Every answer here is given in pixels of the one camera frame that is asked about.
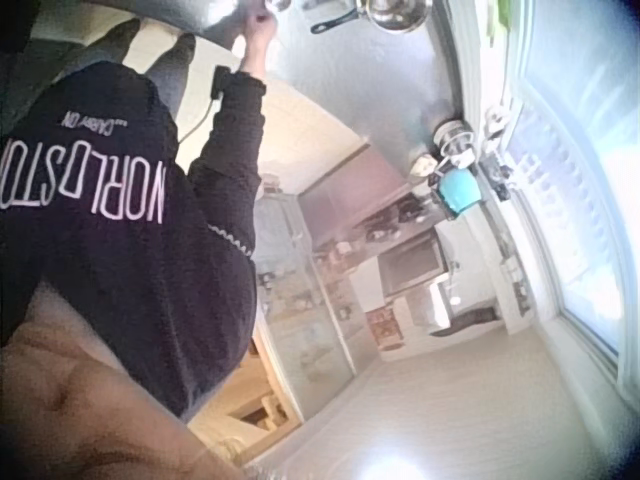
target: saucepan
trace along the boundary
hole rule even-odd
[[[356,0],[356,8],[341,17],[314,25],[311,33],[324,33],[360,17],[368,18],[385,32],[407,33],[424,23],[432,5],[433,0]]]

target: gray pants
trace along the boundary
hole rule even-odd
[[[133,19],[113,27],[107,34],[84,48],[65,66],[58,78],[82,70],[98,62],[122,63],[129,46],[140,30],[140,20]],[[195,53],[195,37],[180,36],[170,50],[163,53],[145,75],[156,85],[160,100],[175,120],[189,78],[189,65]]]

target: bare skin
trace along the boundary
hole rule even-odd
[[[252,1],[242,71],[265,78],[276,28],[264,4]],[[3,428],[34,478],[245,478],[138,386],[46,282],[2,349],[1,367]]]

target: handle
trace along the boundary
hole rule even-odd
[[[342,25],[343,23],[350,22],[351,20],[356,20],[360,15],[358,14],[358,9],[354,8],[349,13],[334,18],[333,20],[328,20],[326,22],[317,23],[313,27],[311,27],[311,33],[317,35],[318,33],[324,33],[327,30],[331,30],[332,28],[337,27],[338,25]]]

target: hand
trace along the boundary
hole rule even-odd
[[[264,80],[269,43],[278,29],[278,22],[264,5],[264,0],[247,0],[244,21],[246,50],[240,71]]]
[[[265,7],[264,0],[248,0],[243,31],[247,49],[266,52],[277,29],[278,22]]]

